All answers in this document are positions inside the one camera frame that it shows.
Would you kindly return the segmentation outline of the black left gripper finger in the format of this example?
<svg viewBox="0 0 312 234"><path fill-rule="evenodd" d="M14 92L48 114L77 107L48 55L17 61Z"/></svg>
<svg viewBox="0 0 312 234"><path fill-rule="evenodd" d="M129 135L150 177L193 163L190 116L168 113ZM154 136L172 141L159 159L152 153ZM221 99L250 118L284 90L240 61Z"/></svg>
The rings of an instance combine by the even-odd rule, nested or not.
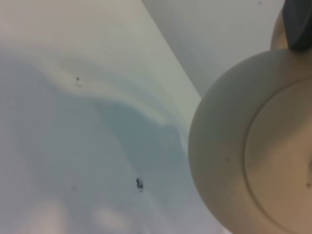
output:
<svg viewBox="0 0 312 234"><path fill-rule="evenodd" d="M282 8L288 48L307 51L312 47L312 0L285 0Z"/></svg>

